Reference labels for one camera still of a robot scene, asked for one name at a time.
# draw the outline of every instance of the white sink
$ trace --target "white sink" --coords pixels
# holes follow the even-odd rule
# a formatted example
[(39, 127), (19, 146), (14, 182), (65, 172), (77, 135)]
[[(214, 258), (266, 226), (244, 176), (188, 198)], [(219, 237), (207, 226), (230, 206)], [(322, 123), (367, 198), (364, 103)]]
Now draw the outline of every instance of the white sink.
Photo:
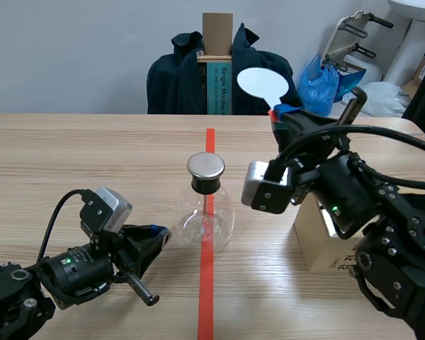
[(425, 0), (388, 1), (396, 12), (413, 19), (411, 28), (384, 78), (385, 81), (401, 86), (414, 77), (425, 54)]
[(402, 16), (425, 21), (425, 0), (389, 0), (389, 4)]

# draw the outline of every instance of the white disc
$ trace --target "white disc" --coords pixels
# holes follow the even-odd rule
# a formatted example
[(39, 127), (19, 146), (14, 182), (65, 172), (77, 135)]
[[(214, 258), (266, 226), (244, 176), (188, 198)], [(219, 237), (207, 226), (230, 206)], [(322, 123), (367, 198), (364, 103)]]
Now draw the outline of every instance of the white disc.
[(261, 67), (241, 71), (237, 82), (242, 91), (264, 99), (271, 109), (281, 104), (281, 97), (286, 95), (290, 88), (286, 79), (279, 73)]

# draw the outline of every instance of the red tape line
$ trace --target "red tape line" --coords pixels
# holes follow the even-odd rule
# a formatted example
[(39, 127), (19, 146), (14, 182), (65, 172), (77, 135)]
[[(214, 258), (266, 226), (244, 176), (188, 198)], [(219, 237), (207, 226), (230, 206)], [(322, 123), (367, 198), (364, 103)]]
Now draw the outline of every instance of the red tape line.
[[(215, 153), (215, 130), (206, 130), (206, 152)], [(214, 339), (214, 196), (206, 197), (205, 223), (201, 239), (200, 290), (198, 296), (198, 340)]]

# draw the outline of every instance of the cardboard box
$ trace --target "cardboard box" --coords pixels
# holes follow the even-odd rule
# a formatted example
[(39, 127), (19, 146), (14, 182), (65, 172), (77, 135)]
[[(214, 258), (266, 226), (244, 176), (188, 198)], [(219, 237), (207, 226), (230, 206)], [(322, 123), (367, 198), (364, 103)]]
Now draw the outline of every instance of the cardboard box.
[(424, 77), (425, 77), (425, 59), (423, 59), (422, 62), (420, 63), (420, 66), (417, 69), (414, 79), (412, 79), (408, 84), (402, 87), (404, 92), (406, 92), (409, 97), (414, 98), (422, 80), (424, 80)]
[(354, 253), (361, 232), (347, 240), (339, 239), (332, 219), (312, 193), (302, 202), (294, 223), (302, 255), (309, 271), (348, 273), (356, 264)]
[(232, 114), (232, 57), (198, 55), (198, 71), (208, 115)]
[(203, 13), (203, 46), (206, 55), (232, 54), (233, 13)]

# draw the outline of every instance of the wooden table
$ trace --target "wooden table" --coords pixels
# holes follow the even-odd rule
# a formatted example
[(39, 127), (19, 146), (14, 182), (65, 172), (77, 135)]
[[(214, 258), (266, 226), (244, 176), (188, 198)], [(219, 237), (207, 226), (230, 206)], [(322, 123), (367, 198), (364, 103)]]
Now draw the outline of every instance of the wooden table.
[[(423, 136), (407, 120), (371, 123)], [(413, 339), (346, 274), (305, 270), (292, 228), (296, 207), (276, 216), (240, 204), (249, 162), (276, 155), (265, 117), (0, 114), (0, 264), (34, 263), (53, 208), (73, 188), (113, 188), (134, 206), (129, 223), (171, 227), (190, 181), (187, 159), (205, 149), (211, 127), (236, 209), (234, 234), (215, 259), (215, 338)], [(354, 135), (352, 150), (385, 174), (425, 180), (425, 153), (417, 149)], [(65, 205), (49, 255), (88, 242), (80, 209), (79, 199)], [(200, 256), (172, 232), (143, 278), (161, 295), (157, 305), (146, 307), (130, 287), (114, 285), (92, 302), (56, 311), (34, 339), (197, 339)]]

